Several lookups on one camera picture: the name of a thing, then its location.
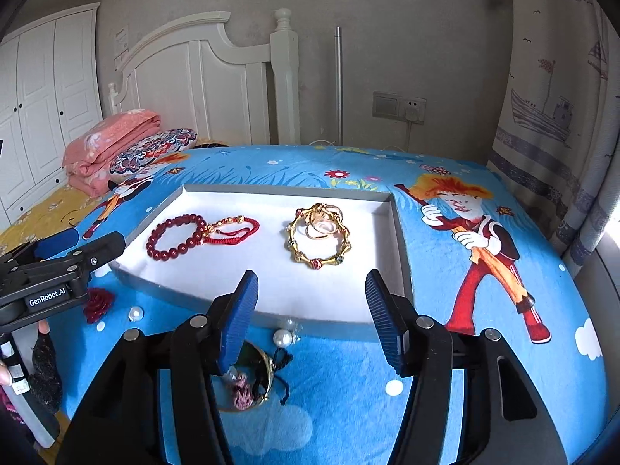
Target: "light switch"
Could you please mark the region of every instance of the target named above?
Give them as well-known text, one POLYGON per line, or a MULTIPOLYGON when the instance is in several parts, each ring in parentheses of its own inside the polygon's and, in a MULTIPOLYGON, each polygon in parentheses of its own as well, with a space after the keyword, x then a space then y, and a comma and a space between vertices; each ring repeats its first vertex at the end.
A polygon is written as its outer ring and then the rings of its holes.
POLYGON ((373 92, 373 117, 398 119, 399 96, 390 92, 373 92))

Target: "pillow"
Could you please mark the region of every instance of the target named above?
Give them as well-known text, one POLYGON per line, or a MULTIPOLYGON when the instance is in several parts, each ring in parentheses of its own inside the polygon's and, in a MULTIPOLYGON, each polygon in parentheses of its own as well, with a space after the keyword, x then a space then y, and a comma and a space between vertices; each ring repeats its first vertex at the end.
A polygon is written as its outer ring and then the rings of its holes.
POLYGON ((187 128, 169 129, 163 133, 142 138, 112 160, 110 179, 120 183, 162 155, 193 148, 197 140, 196 131, 187 128))

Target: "white headboard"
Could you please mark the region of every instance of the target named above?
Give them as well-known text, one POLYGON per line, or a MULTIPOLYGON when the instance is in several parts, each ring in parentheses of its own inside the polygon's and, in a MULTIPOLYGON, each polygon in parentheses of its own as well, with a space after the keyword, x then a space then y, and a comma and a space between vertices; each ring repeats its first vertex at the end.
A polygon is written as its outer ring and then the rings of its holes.
POLYGON ((267 74, 274 71, 278 143, 300 143, 297 33, 291 11, 275 12, 270 43, 236 47, 226 35, 230 12, 204 12, 169 22, 131 48, 123 84, 110 83, 112 113, 148 108, 162 129, 190 127, 233 145, 269 144, 267 74))

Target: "white glove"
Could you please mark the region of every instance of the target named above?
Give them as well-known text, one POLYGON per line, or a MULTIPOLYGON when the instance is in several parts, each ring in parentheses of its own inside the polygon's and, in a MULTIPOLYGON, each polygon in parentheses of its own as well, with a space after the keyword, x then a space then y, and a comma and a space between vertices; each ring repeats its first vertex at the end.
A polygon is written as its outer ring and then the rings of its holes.
POLYGON ((422 221, 427 226, 442 226, 443 222, 439 220, 437 217, 443 216, 443 213, 437 208, 435 205, 425 205, 422 206, 422 221))
POLYGON ((452 237, 468 250, 472 248, 486 248, 489 246, 489 239, 474 231, 455 232, 452 237))

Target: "wardrobe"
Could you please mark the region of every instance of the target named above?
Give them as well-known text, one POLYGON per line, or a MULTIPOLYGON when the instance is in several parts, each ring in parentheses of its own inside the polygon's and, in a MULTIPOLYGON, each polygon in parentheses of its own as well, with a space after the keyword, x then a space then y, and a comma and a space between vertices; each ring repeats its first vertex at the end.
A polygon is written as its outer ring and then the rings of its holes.
POLYGON ((102 119, 98 6, 31 22, 0 43, 0 232, 66 183, 66 145, 102 119))

